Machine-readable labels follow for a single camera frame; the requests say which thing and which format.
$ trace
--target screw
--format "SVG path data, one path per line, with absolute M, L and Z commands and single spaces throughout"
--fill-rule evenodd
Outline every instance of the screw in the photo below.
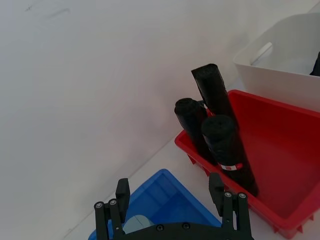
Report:
M 185 222 L 184 224 L 182 224 L 182 228 L 185 230 L 189 229 L 190 228 L 189 223 Z
M 161 231 L 163 231 L 165 228 L 164 228 L 164 226 L 163 225 L 158 225 L 158 226 L 156 226 L 156 230 L 158 231 L 158 232 L 161 232 Z
M 242 199 L 245 199 L 247 196 L 244 193 L 240 193 L 239 197 L 242 198 Z
M 230 198 L 232 196 L 232 194 L 230 192 L 225 192 L 224 195 L 227 197 L 227 198 Z
M 102 204 L 101 202 L 98 202 L 98 203 L 95 205 L 95 207 L 96 207 L 97 209 L 101 208 L 102 206 L 103 206 L 103 204 Z

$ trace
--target red plastic bin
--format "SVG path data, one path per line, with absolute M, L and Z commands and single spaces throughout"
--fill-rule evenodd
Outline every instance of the red plastic bin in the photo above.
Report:
M 175 144 L 207 175 L 221 173 L 231 191 L 245 192 L 251 209 L 291 239 L 320 206 L 320 113 L 238 90 L 228 96 L 259 187 L 257 197 L 199 156 L 184 131 Z

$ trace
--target plastic bin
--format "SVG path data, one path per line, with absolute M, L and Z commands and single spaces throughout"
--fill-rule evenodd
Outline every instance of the plastic bin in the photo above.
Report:
M 189 222 L 221 226 L 221 223 L 167 169 L 158 171 L 131 194 L 126 221 L 135 215 L 143 215 L 154 224 Z M 108 230 L 112 238 L 111 221 L 108 223 Z M 94 231 L 89 240 L 96 239 Z
M 320 112 L 320 13 L 285 18 L 234 58 L 249 93 Z
M 199 156 L 184 131 L 175 143 L 207 175 L 220 172 L 231 191 L 248 194 L 251 209 L 291 239 L 320 206 L 320 113 L 238 90 L 228 96 L 259 187 L 257 197 Z

